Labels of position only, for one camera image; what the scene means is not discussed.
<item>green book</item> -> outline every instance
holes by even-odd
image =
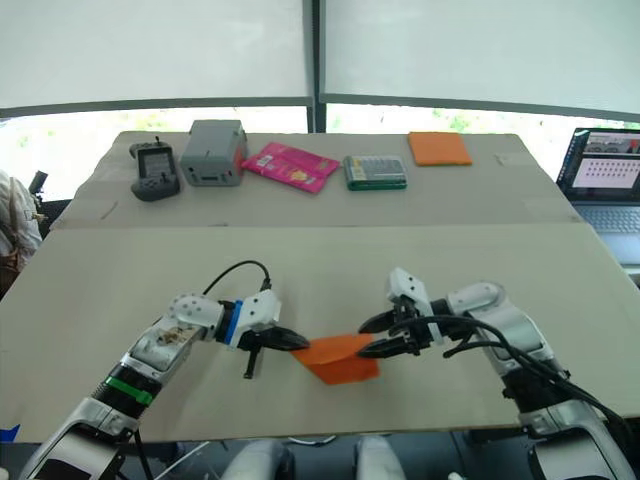
[[[350,155],[344,159],[349,190],[402,190],[407,172],[397,155]]]

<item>person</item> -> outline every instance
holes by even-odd
[[[42,243],[38,218],[29,191],[0,170],[0,299]]]

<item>gray box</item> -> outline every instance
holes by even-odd
[[[196,187],[230,187],[242,181],[247,136],[239,120],[196,120],[180,157],[184,177]]]

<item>orange napkin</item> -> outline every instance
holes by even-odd
[[[311,340],[311,346],[291,353],[328,385],[362,382],[380,375],[375,358],[356,353],[373,341],[373,335],[341,335]]]
[[[411,132],[409,144],[416,165],[471,165],[471,157],[457,133]]]

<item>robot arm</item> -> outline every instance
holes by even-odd
[[[372,358],[400,353],[419,355],[431,343],[443,344],[444,337],[461,340],[445,356],[468,347],[482,347],[505,385],[504,396],[515,401],[521,425],[531,437],[548,439],[532,453],[532,471],[538,478],[636,478],[584,396],[572,395],[569,388],[559,388],[558,384],[568,380],[569,373],[560,367],[535,323],[511,304],[501,286],[481,282],[452,292],[444,299],[430,301],[421,281],[396,268],[389,277],[387,298],[394,304],[393,310],[371,318],[360,332],[389,330],[391,338],[369,344],[359,355]],[[504,348],[501,340],[515,349]],[[536,373],[533,362],[556,382]]]
[[[124,457],[120,447],[138,430],[142,413],[186,360],[196,341],[216,340],[250,352],[245,378],[253,376],[261,348],[309,346],[277,325],[280,301],[270,289],[244,301],[215,302],[202,295],[176,297],[84,398],[58,431],[31,457],[21,479],[109,480]]]

